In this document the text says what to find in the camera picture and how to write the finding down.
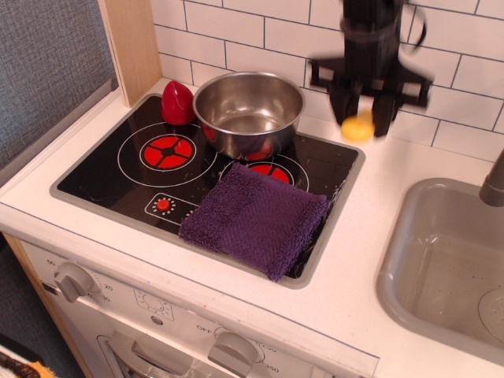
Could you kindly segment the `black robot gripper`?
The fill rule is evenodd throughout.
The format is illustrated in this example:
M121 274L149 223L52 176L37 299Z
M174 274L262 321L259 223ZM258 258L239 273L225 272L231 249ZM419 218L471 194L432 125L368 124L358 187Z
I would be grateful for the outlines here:
M398 108L407 104L425 107L432 79L414 72L399 60L398 31L344 34L344 55L319 57L311 64L310 83L329 93L338 125L358 113L359 98L373 97L374 136L385 136Z

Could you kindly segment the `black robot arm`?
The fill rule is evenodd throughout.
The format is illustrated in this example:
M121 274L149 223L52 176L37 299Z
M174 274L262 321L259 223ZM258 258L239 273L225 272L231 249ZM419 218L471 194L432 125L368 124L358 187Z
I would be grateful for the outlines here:
M405 1L344 1L344 55L310 62L310 84L329 94L338 124L358 114L362 95L373 99L374 136L387 135L404 105L425 108L433 78L399 59Z

